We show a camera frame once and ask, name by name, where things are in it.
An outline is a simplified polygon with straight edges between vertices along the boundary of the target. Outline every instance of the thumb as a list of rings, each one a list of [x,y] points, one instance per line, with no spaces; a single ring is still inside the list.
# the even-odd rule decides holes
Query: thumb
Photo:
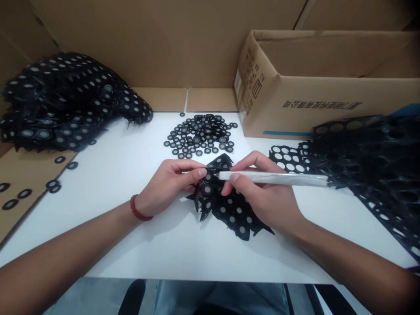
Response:
[[[236,190],[244,195],[247,199],[252,199],[254,195],[258,194],[260,190],[262,190],[245,175],[234,173],[229,178],[229,181],[236,188]]]
[[[182,189],[188,185],[191,185],[199,181],[206,175],[207,175],[207,170],[205,168],[196,168],[186,174],[182,174],[181,176],[179,176],[178,183]]]

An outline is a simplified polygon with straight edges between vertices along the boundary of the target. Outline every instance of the right hand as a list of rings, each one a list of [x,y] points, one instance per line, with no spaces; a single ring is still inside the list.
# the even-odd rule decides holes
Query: right hand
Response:
[[[256,166],[256,169],[249,168],[251,165]],[[286,173],[258,151],[253,151],[230,169],[231,172],[243,170]],[[295,228],[306,220],[299,210],[292,186],[257,186],[244,175],[232,174],[230,180],[224,184],[222,195],[229,195],[234,187],[249,201],[257,217],[281,234],[292,234]]]

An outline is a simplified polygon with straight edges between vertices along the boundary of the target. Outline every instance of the left hand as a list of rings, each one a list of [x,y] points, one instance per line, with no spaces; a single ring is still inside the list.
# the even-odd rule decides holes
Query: left hand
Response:
[[[194,192],[193,185],[197,185],[207,175],[205,167],[204,164],[193,160],[163,161],[150,182],[136,197],[136,209],[144,217],[163,212],[181,190]]]

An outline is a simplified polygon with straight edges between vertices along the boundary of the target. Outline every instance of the pile of black washers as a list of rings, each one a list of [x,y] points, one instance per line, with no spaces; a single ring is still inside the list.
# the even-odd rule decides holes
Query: pile of black washers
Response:
[[[229,141],[229,129],[237,127],[235,122],[225,123],[220,115],[195,115],[177,125],[163,145],[171,147],[172,154],[178,156],[178,159],[191,159],[193,153],[198,157],[202,156],[201,148],[205,154],[218,153],[219,149],[232,153],[235,143]]]

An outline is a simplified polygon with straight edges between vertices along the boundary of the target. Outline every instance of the forearm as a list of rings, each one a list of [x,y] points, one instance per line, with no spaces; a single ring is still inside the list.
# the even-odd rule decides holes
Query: forearm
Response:
[[[415,299],[414,275],[359,245],[307,220],[289,237],[373,314],[402,314]]]
[[[139,224],[127,202],[5,265],[0,314],[41,314]]]

